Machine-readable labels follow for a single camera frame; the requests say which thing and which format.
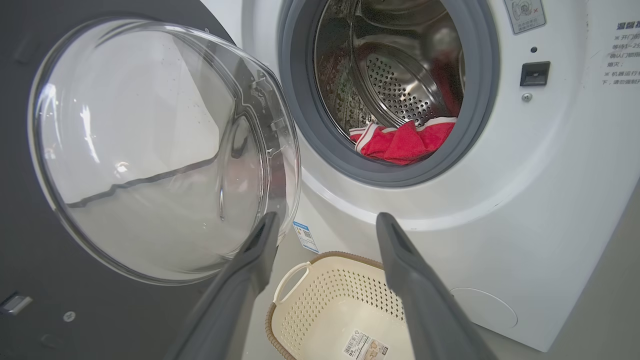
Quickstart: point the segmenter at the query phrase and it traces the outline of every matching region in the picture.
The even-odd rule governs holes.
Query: laundry basket
[[[276,289],[265,327],[287,360],[414,358],[402,301],[387,287],[382,264],[344,252],[326,252],[291,269]]]

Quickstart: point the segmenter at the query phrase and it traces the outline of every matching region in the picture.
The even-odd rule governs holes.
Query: washing machine
[[[35,1],[1,23],[7,356],[160,357],[267,211],[377,260],[393,214],[471,320],[546,351],[640,176],[631,0]],[[456,125],[411,165],[347,136],[437,116]]]
[[[475,323],[547,351],[638,180],[640,4],[246,1],[243,10],[252,20],[243,47],[278,74],[300,134],[302,243],[379,259],[376,215],[392,213]],[[371,114],[420,120],[427,102],[451,110],[412,61],[445,97],[463,99],[457,123],[419,163],[365,159],[344,133]],[[450,76],[438,83],[442,63]]]

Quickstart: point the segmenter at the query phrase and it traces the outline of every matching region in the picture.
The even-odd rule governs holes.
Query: blue label
[[[294,224],[295,226],[298,226],[298,227],[303,228],[304,230],[309,231],[309,228],[308,228],[308,226],[306,226],[306,225],[302,225],[301,223],[299,223],[299,222],[295,222],[295,221],[293,222],[293,224]]]

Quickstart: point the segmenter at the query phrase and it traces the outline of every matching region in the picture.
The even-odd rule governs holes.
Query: screw
[[[64,320],[65,322],[72,322],[74,321],[75,318],[76,318],[76,313],[74,313],[73,311],[67,311],[62,316],[62,320]]]

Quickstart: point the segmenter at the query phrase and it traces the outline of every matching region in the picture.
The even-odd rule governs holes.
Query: red garment
[[[408,165],[438,150],[456,120],[455,117],[437,117],[419,129],[413,121],[397,129],[370,123],[367,127],[349,130],[349,136],[356,142],[356,151],[364,156]]]

